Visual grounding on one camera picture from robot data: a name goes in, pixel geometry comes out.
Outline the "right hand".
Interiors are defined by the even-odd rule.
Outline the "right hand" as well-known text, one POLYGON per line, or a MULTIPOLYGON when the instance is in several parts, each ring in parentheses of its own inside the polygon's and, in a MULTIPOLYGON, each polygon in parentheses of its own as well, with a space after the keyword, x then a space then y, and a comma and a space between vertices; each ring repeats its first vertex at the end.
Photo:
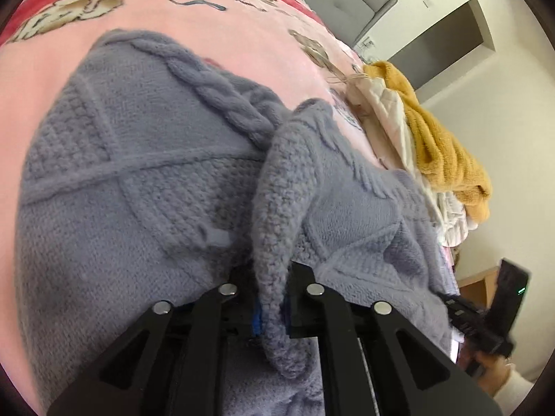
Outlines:
POLYGON ((473 361, 476 361, 484 369, 477 379, 478 385, 493 397, 511 375, 512 368, 508 360, 501 355, 486 354, 463 345, 457 364, 466 370, 473 361))

